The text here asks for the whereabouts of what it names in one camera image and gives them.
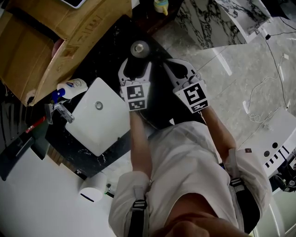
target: gray tile floor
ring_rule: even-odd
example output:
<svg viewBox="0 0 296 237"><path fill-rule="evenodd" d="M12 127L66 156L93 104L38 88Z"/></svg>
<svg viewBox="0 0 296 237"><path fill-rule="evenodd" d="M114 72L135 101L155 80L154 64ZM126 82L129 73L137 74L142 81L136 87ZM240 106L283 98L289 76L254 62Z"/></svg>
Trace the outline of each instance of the gray tile floor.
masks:
<svg viewBox="0 0 296 237"><path fill-rule="evenodd" d="M273 20L266 28L268 34L295 31L279 18ZM296 23L286 22L296 28ZM171 22L156 32L154 38L172 57L189 61L198 70L211 95L210 104L240 146L259 126L250 121L243 102L248 105L252 89L266 77L276 78L278 74L265 35L259 34L249 44L200 50L178 24ZM291 103L289 111L296 116L296 33L272 36L268 44L277 65L284 54L289 56L281 62L284 95L286 103ZM262 121L279 106L284 106L279 77L269 78L253 92L250 114L259 115ZM114 189L116 179L130 169L127 154L103 172L111 177Z"/></svg>

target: faucet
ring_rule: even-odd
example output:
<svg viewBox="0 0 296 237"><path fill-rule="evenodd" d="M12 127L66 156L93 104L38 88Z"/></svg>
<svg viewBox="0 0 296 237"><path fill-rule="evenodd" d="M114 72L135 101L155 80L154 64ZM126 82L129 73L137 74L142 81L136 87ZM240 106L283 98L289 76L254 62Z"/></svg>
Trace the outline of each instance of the faucet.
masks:
<svg viewBox="0 0 296 237"><path fill-rule="evenodd" d="M74 116L65 108L63 103L66 102L60 101L55 104L45 104L45 114L46 114L46 119L49 124L53 124L52 122L52 114L54 110L57 110L67 121L68 123L72 123L74 121Z"/></svg>

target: shirt sleeve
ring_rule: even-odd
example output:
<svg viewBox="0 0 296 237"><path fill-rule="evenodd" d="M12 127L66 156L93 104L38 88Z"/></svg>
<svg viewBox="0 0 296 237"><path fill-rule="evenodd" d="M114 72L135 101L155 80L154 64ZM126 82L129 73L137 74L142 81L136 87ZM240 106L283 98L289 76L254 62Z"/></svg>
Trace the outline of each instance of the shirt sleeve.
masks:
<svg viewBox="0 0 296 237"><path fill-rule="evenodd" d="M126 216L136 200L134 186L142 186L146 193L149 184L148 176L142 171L132 171L120 176L108 220L117 237L124 237Z"/></svg>
<svg viewBox="0 0 296 237"><path fill-rule="evenodd" d="M258 157L251 149L242 149L235 152L240 178L253 195L260 210L260 218L267 209L272 191L269 179Z"/></svg>

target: black cable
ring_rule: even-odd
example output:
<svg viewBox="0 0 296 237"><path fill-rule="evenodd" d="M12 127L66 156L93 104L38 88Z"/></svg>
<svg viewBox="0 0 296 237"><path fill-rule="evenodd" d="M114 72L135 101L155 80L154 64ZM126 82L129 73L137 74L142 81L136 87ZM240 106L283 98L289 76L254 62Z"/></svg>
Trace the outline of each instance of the black cable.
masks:
<svg viewBox="0 0 296 237"><path fill-rule="evenodd" d="M296 29L295 29L294 27L292 27L292 26L290 26L289 24L285 23L281 17L279 17L279 18L281 19L281 21L282 21L284 24L286 24L287 26L291 27L293 30L296 31Z"/></svg>
<svg viewBox="0 0 296 237"><path fill-rule="evenodd" d="M283 33L275 34L275 35L292 34L292 33L296 33L296 31L292 31L292 32L283 32Z"/></svg>
<svg viewBox="0 0 296 237"><path fill-rule="evenodd" d="M273 56L272 51L271 51L271 49L270 49L270 46L269 46L269 44L268 44L268 42L267 42L267 36L266 36L266 38L265 38L265 41L266 41L266 43L267 43L267 46L268 46L269 51L270 51L270 53L271 53L271 56L272 56L272 58L273 58L274 65L276 65L277 73L278 73L278 75L279 75L279 79L280 79L280 81L281 81L281 85L282 85L282 92L283 92L284 102L285 102L286 108L288 108L287 103L286 103L286 99L285 99L285 93L284 93L284 86L283 86L282 78L281 78L281 75L280 75L280 73L279 73L279 70L278 70L278 67L277 67L276 60L274 59L274 56Z"/></svg>

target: label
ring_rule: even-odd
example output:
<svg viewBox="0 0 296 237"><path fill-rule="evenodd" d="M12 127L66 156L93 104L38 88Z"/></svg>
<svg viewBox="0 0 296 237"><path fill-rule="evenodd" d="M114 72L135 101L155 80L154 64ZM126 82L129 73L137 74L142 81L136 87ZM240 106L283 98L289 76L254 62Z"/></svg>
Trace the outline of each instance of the label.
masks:
<svg viewBox="0 0 296 237"><path fill-rule="evenodd" d="M71 88L74 88L74 87L81 87L82 83L81 83L81 81L79 79L74 79L74 80L67 81L66 85L71 87Z"/></svg>

